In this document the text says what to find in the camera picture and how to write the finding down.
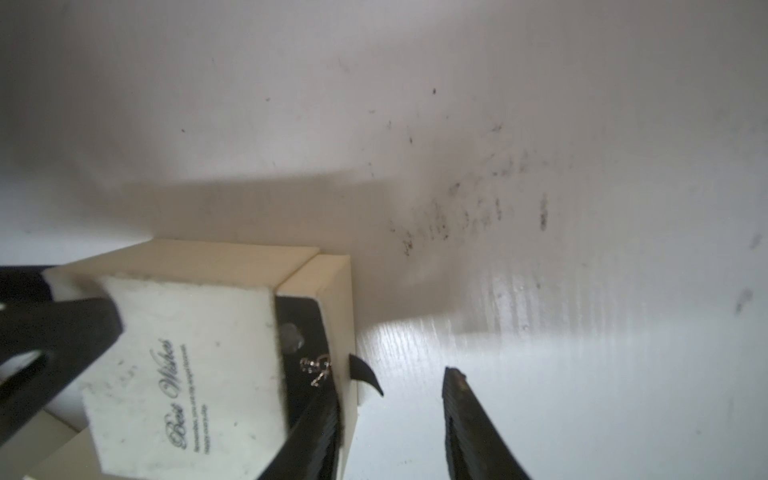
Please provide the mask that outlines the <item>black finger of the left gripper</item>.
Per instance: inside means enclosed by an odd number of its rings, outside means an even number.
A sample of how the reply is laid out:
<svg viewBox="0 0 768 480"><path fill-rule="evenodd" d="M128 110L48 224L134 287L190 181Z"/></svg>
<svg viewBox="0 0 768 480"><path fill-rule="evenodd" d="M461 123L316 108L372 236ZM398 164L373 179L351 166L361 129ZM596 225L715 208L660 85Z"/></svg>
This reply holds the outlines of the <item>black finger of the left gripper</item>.
<svg viewBox="0 0 768 480"><path fill-rule="evenodd" d="M113 300L56 300L44 270L43 266L1 268L1 361L35 356L1 383L3 444L123 333Z"/></svg>

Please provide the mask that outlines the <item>cream jewelry box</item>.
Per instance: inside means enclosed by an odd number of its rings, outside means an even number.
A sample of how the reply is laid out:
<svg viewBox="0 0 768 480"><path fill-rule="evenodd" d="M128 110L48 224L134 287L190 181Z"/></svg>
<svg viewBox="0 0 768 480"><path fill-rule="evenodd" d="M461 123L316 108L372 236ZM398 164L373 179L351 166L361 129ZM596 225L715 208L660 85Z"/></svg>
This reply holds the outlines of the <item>cream jewelry box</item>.
<svg viewBox="0 0 768 480"><path fill-rule="evenodd" d="M259 477L318 392L299 361L322 354L343 476L358 406L348 256L155 239L43 277L56 300L113 300L123 325L76 380L88 425L66 446L96 459L100 477Z"/></svg>

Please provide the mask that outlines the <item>gold earring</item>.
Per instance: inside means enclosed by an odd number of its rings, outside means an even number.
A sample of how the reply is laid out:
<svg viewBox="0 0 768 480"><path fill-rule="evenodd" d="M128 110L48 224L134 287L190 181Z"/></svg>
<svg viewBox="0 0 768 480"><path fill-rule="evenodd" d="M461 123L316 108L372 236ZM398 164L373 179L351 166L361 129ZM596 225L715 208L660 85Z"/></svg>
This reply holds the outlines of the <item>gold earring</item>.
<svg viewBox="0 0 768 480"><path fill-rule="evenodd" d="M304 357L299 361L300 370L312 376L310 385L319 388L331 375L332 362L329 354L322 354L315 359Z"/></svg>

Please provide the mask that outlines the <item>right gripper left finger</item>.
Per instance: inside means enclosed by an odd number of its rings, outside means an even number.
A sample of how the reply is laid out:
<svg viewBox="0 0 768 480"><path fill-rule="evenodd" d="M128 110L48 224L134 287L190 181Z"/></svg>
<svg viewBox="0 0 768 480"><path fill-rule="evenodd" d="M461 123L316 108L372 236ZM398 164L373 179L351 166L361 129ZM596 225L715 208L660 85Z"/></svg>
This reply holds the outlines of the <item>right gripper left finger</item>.
<svg viewBox="0 0 768 480"><path fill-rule="evenodd" d="M259 480L331 480L338 473L341 413L332 380L318 389Z"/></svg>

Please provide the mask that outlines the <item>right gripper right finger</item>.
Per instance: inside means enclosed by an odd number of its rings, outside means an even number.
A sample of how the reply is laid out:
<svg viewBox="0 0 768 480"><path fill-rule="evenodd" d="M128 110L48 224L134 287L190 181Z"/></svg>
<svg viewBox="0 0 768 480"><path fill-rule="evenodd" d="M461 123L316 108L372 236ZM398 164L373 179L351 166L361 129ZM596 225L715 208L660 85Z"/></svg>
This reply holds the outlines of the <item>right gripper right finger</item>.
<svg viewBox="0 0 768 480"><path fill-rule="evenodd" d="M450 479L530 479L459 369L445 369L442 400Z"/></svg>

